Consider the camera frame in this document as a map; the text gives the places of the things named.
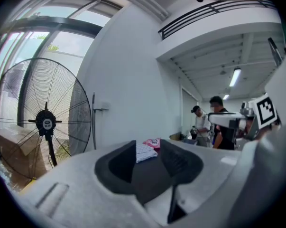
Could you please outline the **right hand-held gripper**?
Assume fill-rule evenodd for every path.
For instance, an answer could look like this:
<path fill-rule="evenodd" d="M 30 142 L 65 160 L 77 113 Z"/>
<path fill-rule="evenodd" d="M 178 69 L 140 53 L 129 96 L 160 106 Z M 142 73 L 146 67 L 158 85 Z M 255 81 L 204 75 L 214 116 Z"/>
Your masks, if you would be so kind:
<path fill-rule="evenodd" d="M 249 102 L 243 102 L 237 112 L 213 112 L 208 114 L 210 123 L 219 127 L 222 138 L 230 142 L 237 139 L 252 141 L 265 128 L 278 120 L 275 106 L 267 94 Z"/>

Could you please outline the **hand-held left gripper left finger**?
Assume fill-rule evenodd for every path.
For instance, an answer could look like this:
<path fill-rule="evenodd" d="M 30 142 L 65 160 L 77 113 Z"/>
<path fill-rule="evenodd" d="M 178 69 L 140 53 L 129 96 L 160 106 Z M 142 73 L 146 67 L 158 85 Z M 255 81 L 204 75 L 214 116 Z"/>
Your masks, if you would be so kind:
<path fill-rule="evenodd" d="M 131 184 L 135 164 L 136 141 L 133 140 L 99 158 L 94 173 L 109 191 L 116 194 L 135 194 Z"/>

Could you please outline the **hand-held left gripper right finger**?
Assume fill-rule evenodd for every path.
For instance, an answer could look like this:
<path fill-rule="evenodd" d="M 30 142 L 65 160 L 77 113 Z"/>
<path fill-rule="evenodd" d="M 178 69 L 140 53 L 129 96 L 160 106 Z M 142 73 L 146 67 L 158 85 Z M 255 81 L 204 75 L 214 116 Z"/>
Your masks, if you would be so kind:
<path fill-rule="evenodd" d="M 167 216 L 167 222 L 171 224 L 185 215 L 185 212 L 177 204 L 178 185 L 191 183 L 201 173 L 203 161 L 198 155 L 166 140 L 160 141 L 160 155 L 172 181 L 172 195 Z"/>

